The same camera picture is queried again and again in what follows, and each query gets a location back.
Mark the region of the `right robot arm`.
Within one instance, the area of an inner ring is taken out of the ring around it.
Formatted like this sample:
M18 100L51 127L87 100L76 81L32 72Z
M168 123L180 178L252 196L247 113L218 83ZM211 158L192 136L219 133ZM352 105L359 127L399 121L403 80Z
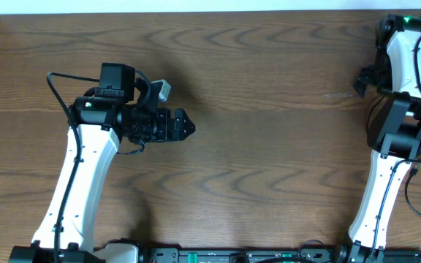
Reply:
M370 85L383 104L366 124L371 168L360 209L334 262L421 262L421 253L388 251L387 227L402 183L421 163L421 17L388 15L375 28L376 58L354 89Z

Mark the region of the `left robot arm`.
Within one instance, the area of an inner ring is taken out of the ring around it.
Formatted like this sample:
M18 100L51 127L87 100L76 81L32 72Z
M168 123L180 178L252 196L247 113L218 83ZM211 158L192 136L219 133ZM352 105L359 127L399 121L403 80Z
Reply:
M195 125L185 110L162 107L166 80L149 81L126 64L103 63L96 86L70 105L64 164L46 215L29 246L15 246L10 262L148 262L128 241L94 248L94 227L107 171L123 138L141 153L151 142L182 141Z

